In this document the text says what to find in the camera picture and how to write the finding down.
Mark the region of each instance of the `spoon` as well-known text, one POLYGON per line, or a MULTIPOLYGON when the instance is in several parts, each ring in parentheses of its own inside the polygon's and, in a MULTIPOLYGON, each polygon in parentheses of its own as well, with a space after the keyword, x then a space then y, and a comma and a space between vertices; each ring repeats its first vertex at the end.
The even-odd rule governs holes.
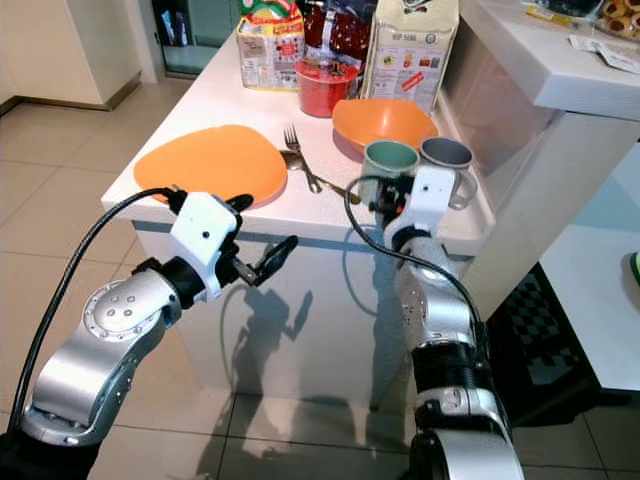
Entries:
MULTIPOLYGON (((287 164, 288 170, 304 170, 304 167, 302 165, 302 158, 296 152, 293 152, 291 150, 280 150, 280 153, 284 157, 284 162, 287 164)), ((323 183, 341 197, 344 197, 345 193, 347 193, 344 188, 334 185, 324 178, 320 178, 317 175, 314 175, 314 177, 317 181, 323 183)), ((351 203, 353 205, 358 205, 360 202, 362 202, 362 199, 355 193, 351 193, 349 198, 351 199, 351 203)))

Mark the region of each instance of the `red lid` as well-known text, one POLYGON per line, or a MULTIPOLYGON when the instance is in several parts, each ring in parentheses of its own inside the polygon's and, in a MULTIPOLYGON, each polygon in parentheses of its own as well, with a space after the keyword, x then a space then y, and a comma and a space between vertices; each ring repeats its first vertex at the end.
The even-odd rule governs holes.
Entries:
POLYGON ((333 63, 331 66, 320 66, 304 60, 295 63, 296 72, 303 77, 322 83, 350 82, 358 75, 358 68, 344 63, 333 63))

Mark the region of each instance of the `black cable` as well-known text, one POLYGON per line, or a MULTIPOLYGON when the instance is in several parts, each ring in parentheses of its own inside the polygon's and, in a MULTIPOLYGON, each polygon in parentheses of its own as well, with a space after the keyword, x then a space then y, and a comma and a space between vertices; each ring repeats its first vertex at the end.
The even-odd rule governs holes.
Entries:
POLYGON ((100 219, 84 236, 84 238, 80 242, 80 245, 78 245, 78 248, 71 257, 71 260, 69 260, 67 268, 65 269, 62 278, 60 279, 60 283, 58 283, 58 287, 51 297, 49 306, 47 307, 47 310, 45 311, 42 320, 40 321, 40 325, 38 325, 38 329, 33 336, 33 340, 31 341, 31 346, 29 347, 29 352, 27 353, 27 357, 24 361, 22 373, 20 374, 20 380, 18 381, 18 387, 16 388, 15 397, 13 399, 11 417, 9 418, 9 426, 7 428, 7 435, 9 439, 11 439, 14 436, 15 432, 18 430, 20 416, 22 415, 22 411, 24 410, 24 403, 27 398, 29 382, 31 380, 31 375, 33 374, 36 359, 38 358, 38 353, 40 352, 40 348, 42 347, 44 337, 47 334, 47 330, 49 330, 51 321, 53 320, 53 317, 56 314, 60 303, 62 302, 62 298, 64 297, 64 294, 69 287, 69 282, 71 281, 73 274, 78 268, 82 256, 91 245, 91 242, 95 239, 100 230, 102 230, 102 228, 107 223, 109 223, 109 221, 113 217, 115 217, 121 210, 124 210, 132 203, 137 202, 141 198, 149 197, 151 195, 164 195, 165 197, 167 197, 167 199, 171 200, 178 194, 178 192, 171 190, 170 188, 151 188, 131 195, 130 197, 111 207, 104 215, 102 215, 102 217, 100 217, 100 219))
POLYGON ((380 253, 384 253, 385 255, 389 255, 391 257, 395 257, 395 258, 397 258, 399 260, 405 260, 405 261, 408 261, 408 262, 413 262, 413 263, 415 263, 417 265, 420 265, 421 267, 429 269, 431 272, 435 272, 435 273, 443 276, 444 278, 446 278, 447 281, 449 283, 451 283, 451 285, 453 285, 455 287, 455 289, 458 291, 458 293, 460 293, 460 295, 462 295, 462 298, 464 299, 464 301, 467 303, 467 305, 471 309, 471 316, 472 316, 472 320, 473 320, 473 331, 474 331, 474 335, 476 337, 476 342, 478 343, 479 351, 483 355, 483 357, 488 358, 487 357, 488 348, 487 348, 487 345, 486 345, 486 336, 484 334, 484 325, 482 324, 482 322, 480 320, 480 313, 478 312, 478 307, 476 307, 476 305, 475 305, 475 303, 473 301, 473 298, 471 298, 471 295, 469 294, 469 292, 467 291, 465 286, 462 284, 462 282, 460 282, 460 280, 458 280, 455 276, 453 276, 451 273, 446 271, 444 268, 436 265, 435 263, 432 263, 432 262, 430 262, 428 260, 424 260, 422 258, 414 257, 413 255, 409 255, 409 254, 406 254, 406 253, 396 252, 395 250, 391 250, 390 248, 387 248, 384 245, 381 245, 381 244, 377 243, 375 240, 373 240, 362 229, 362 227, 360 226, 360 224, 356 220, 355 216, 353 215, 353 210, 351 209, 351 203, 349 202, 351 191, 359 183, 364 182, 364 181, 372 181, 372 180, 384 181, 384 180, 388 180, 388 179, 385 178, 385 177, 377 176, 377 175, 366 175, 366 176, 363 176, 363 177, 356 178, 351 183, 349 183, 349 185, 347 185, 347 187, 345 189, 345 194, 344 194, 344 197, 343 197, 343 199, 344 199, 344 209, 345 209, 345 212, 347 213, 347 217, 349 217, 349 221, 351 222, 351 226, 356 231, 356 233, 358 235, 360 235, 360 238, 362 238, 374 250, 377 250, 380 253))

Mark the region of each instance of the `mug handle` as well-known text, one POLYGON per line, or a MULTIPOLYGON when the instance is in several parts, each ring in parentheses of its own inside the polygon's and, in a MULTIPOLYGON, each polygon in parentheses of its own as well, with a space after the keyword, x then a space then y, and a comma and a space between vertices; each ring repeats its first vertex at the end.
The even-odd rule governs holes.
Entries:
POLYGON ((478 181, 475 179, 468 170, 458 170, 456 172, 460 175, 462 182, 466 183, 468 189, 468 196, 460 195, 458 192, 460 191, 460 187, 462 182, 456 188, 455 193, 451 196, 451 200, 449 201, 449 206, 454 210, 464 210, 469 206, 473 197, 478 193, 478 181))

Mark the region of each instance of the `red container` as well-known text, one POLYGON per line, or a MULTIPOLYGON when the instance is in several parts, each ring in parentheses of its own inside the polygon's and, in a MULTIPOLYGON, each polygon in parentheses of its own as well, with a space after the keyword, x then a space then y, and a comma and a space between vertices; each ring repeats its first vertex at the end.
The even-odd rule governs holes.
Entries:
POLYGON ((358 69, 333 62, 330 66, 296 62, 300 109, 314 117, 329 118, 338 101, 347 97, 358 69))

